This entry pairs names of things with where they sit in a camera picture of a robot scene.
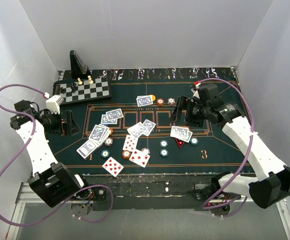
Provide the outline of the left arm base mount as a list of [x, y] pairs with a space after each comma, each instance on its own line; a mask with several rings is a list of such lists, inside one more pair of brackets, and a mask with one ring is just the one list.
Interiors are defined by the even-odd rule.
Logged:
[[97, 184], [73, 195], [68, 200], [73, 217], [79, 219], [87, 217], [97, 203], [104, 203], [107, 200], [107, 194], [110, 194], [109, 188]]

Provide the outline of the card dealt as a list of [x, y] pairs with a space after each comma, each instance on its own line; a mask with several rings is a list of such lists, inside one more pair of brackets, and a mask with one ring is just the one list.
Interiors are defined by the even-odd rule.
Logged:
[[192, 137], [193, 132], [189, 131], [189, 130], [182, 130], [178, 139], [183, 141], [183, 142], [190, 142], [190, 139]]
[[138, 107], [144, 107], [153, 104], [152, 97], [149, 95], [138, 96], [136, 98], [136, 103]]

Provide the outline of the blue backed card deck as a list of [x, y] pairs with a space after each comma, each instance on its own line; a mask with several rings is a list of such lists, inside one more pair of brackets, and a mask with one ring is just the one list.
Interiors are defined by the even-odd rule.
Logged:
[[89, 139], [100, 143], [108, 130], [107, 126], [96, 124], [89, 135]]

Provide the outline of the five of hearts card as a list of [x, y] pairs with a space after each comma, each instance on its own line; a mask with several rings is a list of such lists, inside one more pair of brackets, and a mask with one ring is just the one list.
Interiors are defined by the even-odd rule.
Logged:
[[146, 167], [148, 161], [150, 159], [150, 155], [143, 153], [138, 149], [134, 149], [130, 155], [129, 160], [143, 168]]

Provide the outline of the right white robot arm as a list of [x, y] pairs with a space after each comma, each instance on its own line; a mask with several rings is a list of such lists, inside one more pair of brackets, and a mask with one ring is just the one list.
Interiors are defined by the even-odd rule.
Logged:
[[236, 103], [225, 103], [218, 86], [213, 83], [201, 85], [197, 81], [191, 90], [192, 97], [179, 96], [170, 122], [180, 121], [183, 111], [186, 112], [185, 122], [191, 127], [202, 127], [208, 120], [216, 124], [244, 155], [235, 173], [224, 172], [211, 180], [212, 195], [208, 199], [221, 199], [232, 193], [251, 198], [265, 209], [290, 196], [290, 166], [258, 136], [253, 119], [247, 118]]

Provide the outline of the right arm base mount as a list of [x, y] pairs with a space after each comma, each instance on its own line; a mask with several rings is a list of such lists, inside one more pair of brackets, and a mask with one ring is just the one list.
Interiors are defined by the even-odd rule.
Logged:
[[[213, 184], [197, 183], [194, 185], [192, 190], [187, 193], [194, 197], [196, 200], [204, 203], [214, 192]], [[210, 211], [212, 215], [218, 217], [224, 217], [230, 214], [230, 203], [233, 200], [240, 200], [241, 196], [234, 193], [221, 192], [213, 199], [209, 200], [208, 203], [202, 208], [202, 210]]]

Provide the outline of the red triangular dealer button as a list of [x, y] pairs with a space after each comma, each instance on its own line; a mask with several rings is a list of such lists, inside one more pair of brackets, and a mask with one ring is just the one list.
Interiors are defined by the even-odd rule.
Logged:
[[177, 144], [178, 144], [179, 148], [182, 148], [182, 146], [184, 145], [184, 142], [181, 140], [180, 141], [177, 140]]

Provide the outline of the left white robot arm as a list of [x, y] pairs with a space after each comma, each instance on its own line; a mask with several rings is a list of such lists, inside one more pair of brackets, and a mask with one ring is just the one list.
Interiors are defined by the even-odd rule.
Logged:
[[30, 141], [26, 147], [32, 164], [30, 188], [50, 207], [75, 194], [78, 199], [86, 200], [91, 188], [84, 183], [83, 177], [72, 173], [64, 164], [57, 161], [45, 137], [46, 133], [73, 136], [81, 130], [75, 123], [72, 111], [66, 112], [63, 119], [60, 95], [46, 100], [46, 109], [34, 108], [32, 102], [22, 100], [14, 105], [17, 114], [11, 117], [13, 128], [21, 139]]

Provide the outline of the eight of diamonds card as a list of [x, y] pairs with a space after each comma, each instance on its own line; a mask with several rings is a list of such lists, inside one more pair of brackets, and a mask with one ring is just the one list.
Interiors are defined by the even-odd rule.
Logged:
[[133, 137], [132, 135], [126, 135], [123, 151], [130, 151], [133, 152], [134, 149], [137, 147], [138, 138]]

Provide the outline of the orange poker chip stack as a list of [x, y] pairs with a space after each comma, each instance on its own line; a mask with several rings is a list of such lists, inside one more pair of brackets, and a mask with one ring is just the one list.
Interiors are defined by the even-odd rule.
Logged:
[[124, 150], [124, 151], [122, 152], [122, 157], [123, 157], [124, 159], [129, 159], [129, 158], [130, 158], [130, 155], [131, 155], [131, 152], [128, 151], [128, 150]]

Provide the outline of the green poker chip stack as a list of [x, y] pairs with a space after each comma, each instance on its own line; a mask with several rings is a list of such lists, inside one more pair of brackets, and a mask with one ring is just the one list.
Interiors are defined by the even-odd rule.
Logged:
[[163, 148], [163, 149], [160, 150], [160, 155], [161, 155], [162, 157], [167, 157], [168, 154], [169, 154], [169, 152], [168, 152], [167, 149], [164, 149], [164, 148]]

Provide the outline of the green chips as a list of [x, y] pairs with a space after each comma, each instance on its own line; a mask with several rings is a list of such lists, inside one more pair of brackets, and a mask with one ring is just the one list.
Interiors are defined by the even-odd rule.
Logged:
[[192, 146], [197, 146], [198, 145], [198, 138], [196, 137], [192, 137], [189, 141], [189, 143], [192, 145]]
[[110, 152], [108, 150], [105, 149], [101, 152], [101, 157], [108, 158], [109, 156], [110, 156]]

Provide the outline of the eight of hearts card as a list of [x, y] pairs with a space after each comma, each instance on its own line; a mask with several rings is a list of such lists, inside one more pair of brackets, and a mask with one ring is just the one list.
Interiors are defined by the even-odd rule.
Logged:
[[102, 165], [102, 168], [104, 168], [113, 177], [117, 177], [117, 175], [123, 170], [124, 167], [114, 158], [109, 157]]

